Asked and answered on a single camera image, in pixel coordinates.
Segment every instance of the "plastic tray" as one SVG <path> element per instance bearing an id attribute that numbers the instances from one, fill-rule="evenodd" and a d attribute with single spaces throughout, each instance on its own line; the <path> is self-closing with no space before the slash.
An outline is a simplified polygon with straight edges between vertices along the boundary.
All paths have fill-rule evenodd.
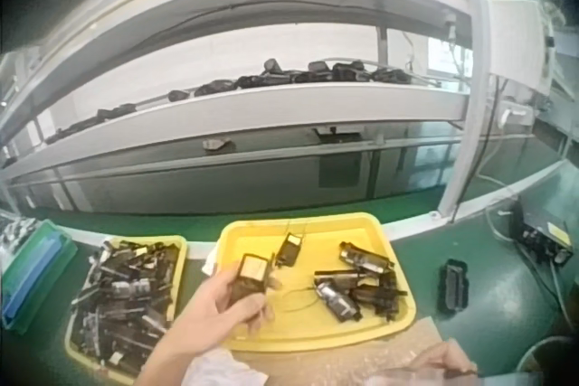
<path id="1" fill-rule="evenodd" d="M 171 236 L 164 236 L 164 237 L 117 237 L 110 241 L 110 243 L 117 247 L 121 240 L 132 241 L 134 243 L 142 244 L 144 246 L 149 244 L 155 243 L 163 243 L 166 246 L 176 245 L 179 248 L 179 256 L 177 257 L 177 263 L 175 265 L 175 272 L 173 275 L 173 287 L 171 288 L 171 298 L 173 299 L 173 303 L 169 305 L 169 308 L 166 310 L 166 319 L 167 321 L 173 321 L 175 318 L 175 309 L 176 309 L 176 300 L 177 295 L 179 294 L 179 284 L 181 283 L 181 277 L 183 275 L 183 267 L 185 265 L 185 258 L 187 256 L 187 242 L 183 237 L 179 237 L 177 235 Z M 85 280 L 83 288 L 88 285 L 88 279 Z M 96 371 L 103 375 L 104 377 L 108 377 L 114 381 L 118 381 L 122 384 L 131 385 L 135 381 L 133 377 L 124 372 L 119 372 L 109 367 L 101 366 L 97 361 L 91 359 L 90 357 L 86 356 L 85 354 L 81 353 L 76 345 L 71 342 L 71 334 L 72 334 L 72 326 L 74 325 L 74 319 L 76 315 L 71 316 L 71 321 L 66 329 L 66 335 L 64 336 L 64 349 L 66 353 L 75 361 L 80 362 L 87 368 Z"/>
<path id="2" fill-rule="evenodd" d="M 35 249 L 46 237 L 50 237 L 55 232 L 61 237 L 62 249 L 31 287 L 16 317 L 9 322 L 3 319 L 6 330 L 12 330 L 18 334 L 26 333 L 44 299 L 48 297 L 52 287 L 74 257 L 77 247 L 71 238 L 54 226 L 51 221 L 43 221 L 21 247 L 18 255 L 2 276 L 3 292 L 13 294 L 18 289 L 27 273 L 26 266 L 33 259 Z"/>
<path id="3" fill-rule="evenodd" d="M 245 253 L 269 258 L 277 253 L 286 234 L 304 236 L 301 252 L 293 268 L 274 272 L 283 289 L 268 293 L 275 321 L 255 336 L 245 327 L 235 331 L 227 346 L 246 352 L 301 352 L 356 344 L 387 336 L 408 327 L 416 315 L 416 304 L 390 242 L 378 220 L 366 213 L 275 220 L 237 221 L 228 225 L 219 239 L 217 264 L 222 268 Z M 400 313 L 391 323 L 362 308 L 359 322 L 339 323 L 323 302 L 316 301 L 313 274 L 316 270 L 350 269 L 339 257 L 339 243 L 350 241 L 358 247 L 386 255 L 395 263 L 398 287 L 407 291 L 401 297 Z"/>

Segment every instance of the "black cable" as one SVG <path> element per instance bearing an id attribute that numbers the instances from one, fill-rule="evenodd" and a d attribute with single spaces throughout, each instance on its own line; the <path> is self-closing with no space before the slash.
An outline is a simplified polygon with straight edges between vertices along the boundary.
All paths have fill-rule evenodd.
<path id="1" fill-rule="evenodd" d="M 222 13 L 224 11 L 233 10 L 235 8 L 240 8 L 240 7 L 245 7 L 245 6 L 256 6 L 256 5 L 266 5 L 266 4 L 299 4 L 299 5 L 323 6 L 323 7 L 328 7 L 328 8 L 354 9 L 354 10 L 358 10 L 358 11 L 367 11 L 367 12 L 371 12 L 371 13 L 375 14 L 374 9 L 366 8 L 364 6 L 357 6 L 357 5 L 335 5 L 335 4 L 327 4 L 325 2 L 316 2 L 316 1 L 311 1 L 311 0 L 253 0 L 253 1 L 241 2 L 239 4 L 230 4 L 230 5 L 220 6 L 218 8 L 210 9 L 208 11 L 203 11 L 203 12 L 196 14 L 192 17 L 186 18 L 182 22 L 179 22 L 179 23 L 174 24 L 170 27 L 167 27 L 166 29 L 163 29 L 162 31 L 159 31 L 157 33 L 153 33 L 152 35 L 148 36 L 143 41 L 138 42 L 136 45 L 134 45 L 131 50 L 139 48 L 143 44 L 158 37 L 159 35 L 171 32 L 171 31 L 181 27 L 184 24 L 191 23 L 192 21 L 206 17 L 207 15 L 218 14 L 218 13 Z"/>
<path id="2" fill-rule="evenodd" d="M 485 155 L 485 151 L 487 151 L 487 145 L 489 144 L 489 140 L 490 140 L 490 132 L 492 131 L 492 126 L 495 122 L 495 116 L 497 115 L 498 100 L 499 100 L 499 97 L 502 94 L 503 90 L 505 90 L 505 87 L 507 86 L 507 82 L 508 82 L 508 79 L 505 79 L 505 81 L 503 82 L 503 86 L 501 88 L 499 88 L 498 87 L 498 77 L 497 77 L 496 86 L 495 86 L 495 100 L 492 103 L 492 110 L 490 111 L 489 126 L 487 127 L 487 134 L 485 135 L 485 141 L 482 144 L 482 149 L 480 150 L 479 156 L 477 158 L 477 162 L 470 169 L 470 173 L 469 173 L 469 177 L 467 178 L 467 182 L 462 186 L 462 190 L 460 191 L 459 200 L 456 202 L 456 207 L 454 208 L 454 213 L 452 214 L 452 217 L 451 217 L 451 222 L 454 222 L 454 220 L 456 219 L 456 214 L 459 212 L 459 207 L 460 207 L 460 204 L 462 203 L 462 200 L 464 199 L 464 195 L 466 194 L 467 189 L 469 188 L 470 182 L 474 178 L 475 173 L 477 173 L 477 171 L 479 170 L 479 166 L 480 166 L 480 163 L 482 162 L 482 159 Z"/>
<path id="3" fill-rule="evenodd" d="M 529 258 L 525 255 L 525 253 L 522 251 L 522 249 L 524 249 L 524 248 L 519 245 L 518 241 L 515 240 L 515 242 L 513 244 L 515 245 L 515 250 L 517 251 L 518 256 L 521 258 L 523 263 L 527 266 L 527 268 L 529 269 L 529 271 L 533 275 L 533 278 L 535 279 L 535 281 L 538 284 L 540 284 L 540 286 L 542 286 L 546 290 L 546 292 L 555 300 L 557 308 L 560 310 L 561 308 L 559 306 L 559 299 L 557 297 L 557 294 L 549 285 L 547 285 L 544 278 L 541 276 L 541 272 L 537 268 L 535 262 L 531 258 Z"/>

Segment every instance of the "finger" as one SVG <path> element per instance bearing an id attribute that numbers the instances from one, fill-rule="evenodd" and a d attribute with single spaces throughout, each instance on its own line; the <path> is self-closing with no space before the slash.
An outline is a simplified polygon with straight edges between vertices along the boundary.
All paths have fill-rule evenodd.
<path id="1" fill-rule="evenodd" d="M 237 277 L 238 268 L 238 262 L 227 265 L 225 268 L 219 270 L 217 274 L 211 276 L 207 280 L 207 286 L 211 289 L 227 287 Z"/>
<path id="2" fill-rule="evenodd" d="M 283 287 L 283 285 L 274 276 L 270 276 L 268 278 L 268 287 L 271 289 L 278 290 L 278 289 L 281 289 Z"/>
<path id="3" fill-rule="evenodd" d="M 273 308 L 270 304 L 266 304 L 263 308 L 263 316 L 266 321 L 272 322 L 275 320 L 275 312 L 273 312 Z"/>
<path id="4" fill-rule="evenodd" d="M 264 321 L 263 315 L 262 313 L 259 313 L 257 316 L 254 317 L 254 319 L 250 321 L 250 323 L 247 324 L 248 332 L 251 336 L 259 332 L 261 326 L 263 325 L 263 321 Z"/>
<path id="5" fill-rule="evenodd" d="M 448 343 L 439 343 L 427 348 L 413 359 L 409 365 L 409 368 L 412 370 L 417 370 L 429 364 L 442 362 L 442 358 L 446 353 L 447 346 Z"/>
<path id="6" fill-rule="evenodd" d="M 266 298 L 262 293 L 255 293 L 242 298 L 222 313 L 224 326 L 233 329 L 238 324 L 244 323 L 254 315 L 259 314 L 265 304 Z"/>
<path id="7" fill-rule="evenodd" d="M 470 361 L 469 356 L 454 339 L 449 340 L 443 360 L 444 364 L 451 370 L 467 372 L 472 371 L 473 368 L 473 363 Z"/>

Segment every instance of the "metal shelf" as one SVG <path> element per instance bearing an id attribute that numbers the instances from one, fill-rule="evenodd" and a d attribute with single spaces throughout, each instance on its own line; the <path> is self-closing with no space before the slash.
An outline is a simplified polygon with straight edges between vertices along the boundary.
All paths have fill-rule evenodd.
<path id="1" fill-rule="evenodd" d="M 274 127 L 464 119 L 464 94 L 383 83 L 312 83 L 245 89 L 139 111 L 89 128 L 7 167 L 0 180 L 190 137 Z"/>
<path id="2" fill-rule="evenodd" d="M 457 15 L 458 44 L 471 46 L 469 0 L 118 0 L 46 53 L 0 118 L 0 143 L 87 81 L 177 42 L 297 22 L 367 24 L 444 38 L 447 11 Z"/>

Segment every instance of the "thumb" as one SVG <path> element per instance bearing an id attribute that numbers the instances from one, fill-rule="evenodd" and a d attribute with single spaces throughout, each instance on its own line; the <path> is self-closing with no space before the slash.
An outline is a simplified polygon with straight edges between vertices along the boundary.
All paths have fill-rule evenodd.
<path id="1" fill-rule="evenodd" d="M 258 314 L 266 303 L 266 297 L 263 293 L 255 293 L 239 300 L 235 305 L 222 313 L 224 322 L 229 328 L 233 329 L 240 323 L 243 323 L 254 315 Z"/>

